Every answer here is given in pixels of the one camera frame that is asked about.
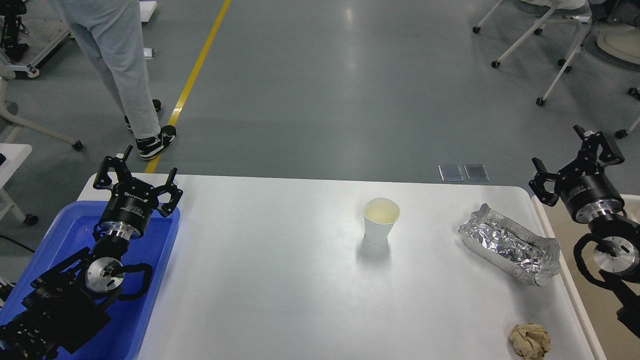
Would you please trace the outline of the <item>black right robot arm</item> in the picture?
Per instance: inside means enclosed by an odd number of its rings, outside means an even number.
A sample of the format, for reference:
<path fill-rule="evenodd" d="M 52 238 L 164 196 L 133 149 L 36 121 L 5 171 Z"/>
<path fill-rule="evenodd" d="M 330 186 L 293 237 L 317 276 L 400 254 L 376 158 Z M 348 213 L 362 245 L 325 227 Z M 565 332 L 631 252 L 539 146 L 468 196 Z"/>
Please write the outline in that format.
<path fill-rule="evenodd" d="M 529 182 L 538 201 L 554 207 L 562 201 L 571 219 L 589 232 L 573 247 L 578 271 L 589 283 L 613 292 L 621 303 L 616 316 L 636 337 L 640 335 L 639 296 L 629 284 L 639 282 L 640 228 L 627 216 L 626 202 L 605 174 L 624 162 L 622 151 L 603 132 L 573 126 L 582 144 L 576 158 L 556 172 L 532 158 Z"/>

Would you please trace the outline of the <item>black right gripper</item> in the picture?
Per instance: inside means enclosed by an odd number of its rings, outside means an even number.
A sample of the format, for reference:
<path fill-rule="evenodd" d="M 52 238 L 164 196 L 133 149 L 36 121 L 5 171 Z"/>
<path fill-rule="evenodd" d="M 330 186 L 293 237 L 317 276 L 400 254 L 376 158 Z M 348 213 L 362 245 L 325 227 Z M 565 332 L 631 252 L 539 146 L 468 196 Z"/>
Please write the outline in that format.
<path fill-rule="evenodd" d="M 579 162 L 551 173 L 540 158 L 533 157 L 536 173 L 528 184 L 540 203 L 554 207 L 561 198 L 573 221 L 589 224 L 600 216 L 623 210 L 625 202 L 604 169 L 622 164 L 626 158 L 616 142 L 602 131 L 587 131 L 577 124 L 573 130 L 582 141 L 576 156 Z M 556 183 L 556 191 L 548 191 L 546 183 Z"/>

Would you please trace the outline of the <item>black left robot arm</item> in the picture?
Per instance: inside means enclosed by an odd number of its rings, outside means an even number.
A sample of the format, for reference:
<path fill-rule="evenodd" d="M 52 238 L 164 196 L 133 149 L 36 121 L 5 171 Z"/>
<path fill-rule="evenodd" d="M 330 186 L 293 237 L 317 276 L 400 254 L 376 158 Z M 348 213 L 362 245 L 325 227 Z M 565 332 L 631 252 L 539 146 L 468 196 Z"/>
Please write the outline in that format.
<path fill-rule="evenodd" d="M 3 360 L 54 360 L 58 349 L 75 353 L 111 321 L 117 301 L 135 301 L 153 284 L 154 266 L 123 264 L 131 240 L 141 239 L 153 212 L 173 214 L 183 191 L 175 183 L 177 168 L 166 182 L 153 186 L 134 177 L 122 157 L 106 156 L 93 187 L 110 191 L 110 199 L 93 229 L 94 246 L 84 247 L 31 283 L 23 312 L 1 326 Z"/>

